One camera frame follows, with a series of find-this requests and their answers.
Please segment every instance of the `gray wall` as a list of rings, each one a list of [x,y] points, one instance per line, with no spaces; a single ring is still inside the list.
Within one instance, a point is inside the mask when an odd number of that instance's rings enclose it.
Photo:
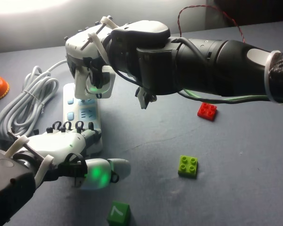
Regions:
[[[60,6],[38,11],[0,14],[0,52],[63,46],[65,36],[93,26],[95,21],[107,15],[111,15],[118,25],[144,19],[158,20],[169,26],[171,33],[178,33],[177,16],[183,7],[212,1],[69,0]],[[183,32],[223,26],[222,17],[211,9],[187,9],[181,14]]]

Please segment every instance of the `twisted red wire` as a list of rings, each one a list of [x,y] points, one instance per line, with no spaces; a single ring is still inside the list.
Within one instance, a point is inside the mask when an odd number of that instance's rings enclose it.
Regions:
[[[187,7],[184,7],[182,10],[180,10],[179,14],[178,14],[178,20],[177,20],[177,23],[178,23],[178,28],[179,28],[179,33],[180,33],[180,37],[182,35],[182,32],[181,32],[181,27],[180,27],[180,22],[179,22],[179,18],[180,18],[180,14],[182,13],[182,11],[184,11],[186,8],[196,8],[196,7],[208,7],[208,8],[213,8],[219,12],[221,12],[227,19],[231,20],[233,22],[233,24],[239,29],[239,32],[242,36],[242,40],[243,42],[245,43],[245,39],[244,39],[244,36],[243,36],[243,33],[242,33],[242,30],[241,28],[238,26],[238,24],[236,23],[236,21],[231,18],[226,12],[222,11],[221,9],[215,7],[215,6],[210,6],[210,5],[197,5],[197,6],[187,6]]]

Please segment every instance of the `green lego block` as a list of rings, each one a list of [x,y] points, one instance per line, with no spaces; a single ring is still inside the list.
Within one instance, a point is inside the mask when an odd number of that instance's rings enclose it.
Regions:
[[[196,177],[197,163],[197,158],[181,155],[178,167],[178,174],[186,177]]]
[[[110,226],[126,226],[130,218],[130,206],[125,203],[113,201],[107,217]]]

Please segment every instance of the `gray table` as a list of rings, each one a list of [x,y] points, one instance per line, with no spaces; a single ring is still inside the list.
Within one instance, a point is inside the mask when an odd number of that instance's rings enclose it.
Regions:
[[[242,30],[247,43],[283,52],[283,22]],[[236,28],[184,36],[241,40]],[[64,58],[63,47],[0,54],[0,76],[11,86],[0,111],[35,65],[45,70]],[[62,120],[62,87],[73,81],[67,65],[52,75],[60,88],[39,119],[41,132]],[[283,106],[218,105],[210,122],[197,117],[199,102],[178,94],[141,110],[135,90],[117,77],[112,97],[101,100],[101,157],[129,160],[130,177],[94,192],[71,188],[65,178],[46,182],[7,225],[106,226],[116,200],[130,204],[133,226],[283,226]],[[196,180],[178,177],[181,154],[198,157]]]

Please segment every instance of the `gray cable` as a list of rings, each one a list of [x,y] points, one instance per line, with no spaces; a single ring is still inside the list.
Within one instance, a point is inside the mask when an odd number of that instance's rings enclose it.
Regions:
[[[25,77],[22,92],[0,112],[0,139],[11,140],[7,135],[11,128],[16,136],[30,135],[44,105],[58,90],[58,80],[50,72],[66,62],[60,61],[45,72],[36,66]]]

